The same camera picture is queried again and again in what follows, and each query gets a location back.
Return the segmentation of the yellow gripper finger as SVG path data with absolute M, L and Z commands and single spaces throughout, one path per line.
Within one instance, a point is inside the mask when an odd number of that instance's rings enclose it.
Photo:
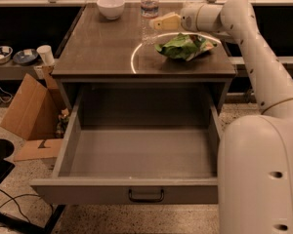
M 179 28 L 181 18 L 175 12 L 152 19 L 149 26 L 155 30 L 176 30 Z

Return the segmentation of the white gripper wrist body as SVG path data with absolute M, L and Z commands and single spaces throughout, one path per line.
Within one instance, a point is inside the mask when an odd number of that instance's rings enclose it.
M 187 31 L 197 31 L 197 15 L 199 8 L 197 6 L 183 7 L 181 9 L 181 26 Z

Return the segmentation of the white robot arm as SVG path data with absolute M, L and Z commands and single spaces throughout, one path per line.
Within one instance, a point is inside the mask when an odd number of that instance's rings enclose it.
M 198 3 L 150 26 L 226 33 L 238 45 L 260 112 L 233 121 L 220 140 L 220 234 L 293 234 L 293 79 L 260 33 L 251 3 Z

